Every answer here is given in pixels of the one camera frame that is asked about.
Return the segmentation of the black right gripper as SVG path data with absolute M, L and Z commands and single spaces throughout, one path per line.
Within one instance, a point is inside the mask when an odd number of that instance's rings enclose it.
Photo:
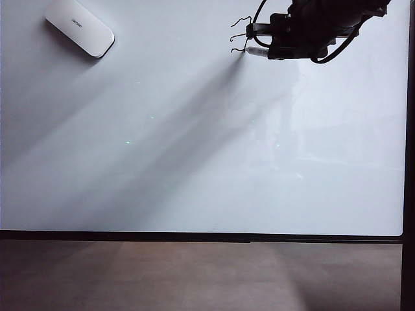
M 325 58 L 328 47 L 337 38 L 347 38 L 353 27 L 332 25 L 324 17 L 292 17 L 274 13 L 270 24 L 249 23 L 247 36 L 272 36 L 267 58 L 269 60 Z

